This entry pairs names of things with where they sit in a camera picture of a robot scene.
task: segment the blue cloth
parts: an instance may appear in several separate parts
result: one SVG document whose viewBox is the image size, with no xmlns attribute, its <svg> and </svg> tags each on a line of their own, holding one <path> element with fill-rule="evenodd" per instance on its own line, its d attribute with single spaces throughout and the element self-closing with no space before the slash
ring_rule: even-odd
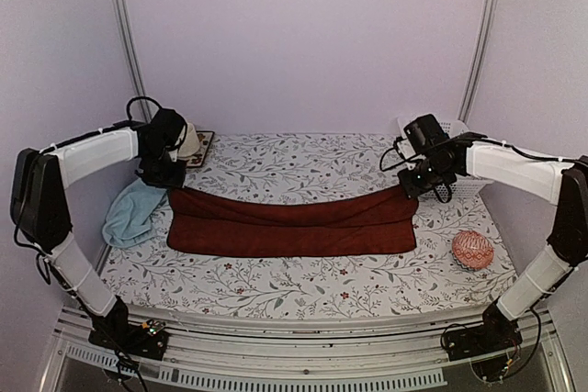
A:
<svg viewBox="0 0 588 392">
<path fill-rule="evenodd" d="M 150 215 L 165 196 L 164 188 L 150 187 L 141 179 L 127 186 L 113 201 L 102 237 L 115 248 L 130 248 L 154 236 Z"/>
</svg>

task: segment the white wall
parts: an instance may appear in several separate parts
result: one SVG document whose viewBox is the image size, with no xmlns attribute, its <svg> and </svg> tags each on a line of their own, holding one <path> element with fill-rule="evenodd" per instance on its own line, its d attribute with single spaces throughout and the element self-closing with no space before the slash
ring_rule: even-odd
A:
<svg viewBox="0 0 588 392">
<path fill-rule="evenodd" d="M 147 92 L 224 133 L 454 118 L 483 0 L 128 0 Z"/>
<path fill-rule="evenodd" d="M 12 243 L 17 153 L 124 119 L 132 95 L 110 0 L 0 0 L 0 390 L 33 391 L 62 304 L 34 252 Z M 108 204 L 130 179 L 113 168 L 69 192 L 74 232 L 95 260 Z"/>
<path fill-rule="evenodd" d="M 588 0 L 499 1 L 469 125 L 538 151 L 588 153 Z M 500 185 L 484 193 L 520 271 L 555 209 Z M 587 266 L 549 301 L 579 391 L 588 390 Z"/>
</svg>

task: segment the patterned ball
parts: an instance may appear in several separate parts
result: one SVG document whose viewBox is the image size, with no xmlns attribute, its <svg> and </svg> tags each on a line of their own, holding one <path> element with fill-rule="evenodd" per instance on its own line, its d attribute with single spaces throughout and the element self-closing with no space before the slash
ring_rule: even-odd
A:
<svg viewBox="0 0 588 392">
<path fill-rule="evenodd" d="M 477 231 L 461 231 L 453 238 L 453 255 L 466 267 L 480 270 L 492 263 L 494 248 Z"/>
</svg>

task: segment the red towel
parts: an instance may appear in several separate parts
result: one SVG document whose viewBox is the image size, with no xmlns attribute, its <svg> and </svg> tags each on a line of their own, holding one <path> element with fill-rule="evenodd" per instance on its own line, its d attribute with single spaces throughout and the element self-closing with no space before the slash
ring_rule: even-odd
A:
<svg viewBox="0 0 588 392">
<path fill-rule="evenodd" d="M 167 244 L 228 257 L 346 256 L 409 252 L 418 207 L 400 187 L 342 201 L 277 206 L 173 190 Z"/>
</svg>

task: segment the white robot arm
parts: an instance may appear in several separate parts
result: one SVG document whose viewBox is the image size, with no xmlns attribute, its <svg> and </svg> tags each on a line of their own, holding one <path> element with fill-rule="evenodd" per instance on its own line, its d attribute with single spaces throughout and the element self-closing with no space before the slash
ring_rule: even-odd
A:
<svg viewBox="0 0 588 392">
<path fill-rule="evenodd" d="M 18 155 L 11 200 L 15 242 L 36 250 L 46 270 L 79 300 L 92 319 L 94 344 L 161 360 L 168 336 L 162 322 L 129 324 L 126 305 L 102 283 L 75 241 L 65 189 L 89 174 L 135 158 L 141 159 L 142 172 L 137 174 L 147 185 L 181 187 L 186 163 L 173 158 L 186 127 L 174 110 L 160 108 L 150 123 L 123 121 L 43 151 L 25 149 Z M 19 232 L 30 243 L 21 242 Z M 51 280 L 48 274 L 44 278 Z"/>
<path fill-rule="evenodd" d="M 483 325 L 447 332 L 443 346 L 450 359 L 459 359 L 519 344 L 516 320 L 552 294 L 588 256 L 588 157 L 547 157 L 471 132 L 450 139 L 432 115 L 417 118 L 404 131 L 414 153 L 405 161 L 413 163 L 398 176 L 409 198 L 438 185 L 450 190 L 456 174 L 461 174 L 511 185 L 557 205 L 545 248 L 484 311 Z M 406 155 L 406 146 L 401 151 Z"/>
</svg>

